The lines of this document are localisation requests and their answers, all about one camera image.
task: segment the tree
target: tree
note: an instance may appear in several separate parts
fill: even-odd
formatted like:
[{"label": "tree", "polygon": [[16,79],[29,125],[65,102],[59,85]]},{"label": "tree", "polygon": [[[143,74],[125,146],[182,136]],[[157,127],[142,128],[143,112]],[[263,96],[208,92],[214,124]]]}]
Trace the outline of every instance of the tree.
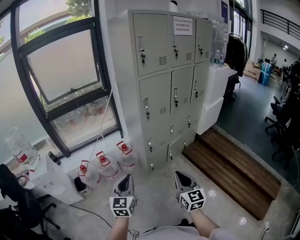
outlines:
[{"label": "tree", "polygon": [[78,20],[82,20],[82,19],[85,19],[85,18],[88,18],[90,17],[90,15],[88,14],[87,16],[86,15],[81,15],[81,16],[72,16],[71,18],[69,18],[65,24],[68,24],[68,23],[72,23],[72,22],[76,22]]},{"label": "tree", "polygon": [[24,42],[27,43],[27,42],[31,41],[32,39],[36,38],[37,36],[45,33],[45,30],[40,30],[40,31],[37,31],[37,30],[38,30],[38,28],[29,32],[28,36],[26,38],[24,38]]},{"label": "tree", "polygon": [[0,37],[0,44],[4,42],[4,37]]},{"label": "tree", "polygon": [[91,0],[67,0],[66,4],[73,16],[87,16],[91,10]]}]

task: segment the concrete floor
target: concrete floor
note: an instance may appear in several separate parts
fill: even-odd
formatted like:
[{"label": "concrete floor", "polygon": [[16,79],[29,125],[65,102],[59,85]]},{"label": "concrete floor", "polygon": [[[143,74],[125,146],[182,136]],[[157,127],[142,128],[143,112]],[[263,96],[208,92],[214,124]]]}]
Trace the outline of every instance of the concrete floor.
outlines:
[{"label": "concrete floor", "polygon": [[[240,88],[236,85],[234,91],[235,102],[223,104],[216,124],[246,145],[294,186],[298,180],[296,157],[290,160],[286,170],[283,154],[277,155],[273,161],[271,155],[278,146],[273,145],[270,140],[277,133],[274,128],[270,129],[268,134],[264,130],[271,125],[270,122],[264,122],[266,116],[276,119],[272,114],[270,103],[274,103],[273,96],[280,99],[285,84],[281,84],[278,79],[270,78],[268,86],[264,86],[246,76],[241,77],[240,82]],[[300,184],[295,188],[300,192]]]},{"label": "concrete floor", "polygon": [[[175,199],[176,188],[173,174],[176,170],[185,171],[194,176],[198,184],[204,188],[207,202],[202,210],[220,227],[241,240],[260,239],[264,230],[263,221],[256,221],[183,156],[150,174],[141,172],[139,169],[132,172],[138,203],[134,215],[130,218],[130,229],[142,234],[154,227],[177,225],[183,218],[191,221],[188,213]],[[113,225],[115,218],[109,207],[112,186],[113,181],[107,181],[86,196],[85,200],[74,205],[101,215]],[[209,195],[210,190],[215,191],[215,194]],[[48,230],[50,237],[54,240],[62,240],[64,237],[70,237],[72,240],[104,240],[109,234],[110,227],[99,217],[62,204],[54,198],[46,199],[44,204],[49,202],[57,203],[58,207],[51,209],[48,216],[61,226],[61,230],[56,230],[45,223],[50,228]],[[294,212],[299,205],[299,194],[293,188],[281,187],[277,199],[272,202],[266,215],[270,231],[265,234],[264,240],[282,239],[288,233],[293,223]],[[246,224],[239,224],[241,217],[246,218]]]}]

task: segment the person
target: person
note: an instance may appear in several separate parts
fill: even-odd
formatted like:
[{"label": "person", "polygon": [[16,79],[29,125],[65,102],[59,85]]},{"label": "person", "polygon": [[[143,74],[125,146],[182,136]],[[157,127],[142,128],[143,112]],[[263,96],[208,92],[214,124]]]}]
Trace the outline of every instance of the person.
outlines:
[{"label": "person", "polygon": [[276,54],[274,54],[274,57],[272,57],[272,62],[271,62],[273,69],[275,69],[276,63],[277,63],[277,58],[276,58]]},{"label": "person", "polygon": [[282,64],[282,73],[281,73],[280,81],[287,82],[287,75],[288,75],[288,65],[287,65],[286,59],[285,59],[284,63]]},{"label": "person", "polygon": [[[200,209],[189,212],[193,223],[183,219],[178,226],[163,226],[147,231],[140,240],[239,240],[221,229]],[[129,217],[118,217],[107,240],[127,240]]]}]

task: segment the wooden platform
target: wooden platform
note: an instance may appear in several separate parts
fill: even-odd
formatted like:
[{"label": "wooden platform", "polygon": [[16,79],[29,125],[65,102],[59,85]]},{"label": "wooden platform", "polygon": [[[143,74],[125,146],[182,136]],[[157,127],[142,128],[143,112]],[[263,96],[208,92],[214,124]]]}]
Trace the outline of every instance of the wooden platform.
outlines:
[{"label": "wooden platform", "polygon": [[275,177],[213,129],[197,136],[183,155],[257,220],[279,192]]}]

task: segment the small bottle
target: small bottle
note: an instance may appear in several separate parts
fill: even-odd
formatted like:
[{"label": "small bottle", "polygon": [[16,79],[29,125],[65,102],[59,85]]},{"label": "small bottle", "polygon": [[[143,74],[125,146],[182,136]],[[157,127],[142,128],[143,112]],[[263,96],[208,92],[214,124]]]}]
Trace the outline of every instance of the small bottle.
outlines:
[{"label": "small bottle", "polygon": [[104,152],[99,152],[96,154],[99,160],[99,172],[105,176],[107,179],[113,179],[118,175],[117,167],[105,156]]},{"label": "small bottle", "polygon": [[88,185],[90,188],[96,188],[101,183],[101,175],[96,167],[89,163],[88,161],[84,160],[81,161],[80,171],[78,176],[80,177],[81,182]]},{"label": "small bottle", "polygon": [[215,54],[215,59],[214,59],[214,67],[217,68],[219,67],[219,62],[220,62],[220,51],[217,50]]},{"label": "small bottle", "polygon": [[34,172],[39,163],[37,150],[30,144],[19,128],[13,127],[4,139],[8,151],[27,169]]},{"label": "small bottle", "polygon": [[137,162],[137,154],[132,148],[129,148],[123,141],[117,144],[117,147],[121,150],[119,164],[127,169],[135,167]]},{"label": "small bottle", "polygon": [[51,151],[48,153],[49,158],[51,158],[51,160],[53,162],[55,162],[58,166],[61,164],[61,161],[58,159],[57,156],[55,156]]},{"label": "small bottle", "polygon": [[221,55],[220,55],[219,66],[220,66],[220,68],[222,68],[222,67],[224,66],[224,54],[221,54]]}]

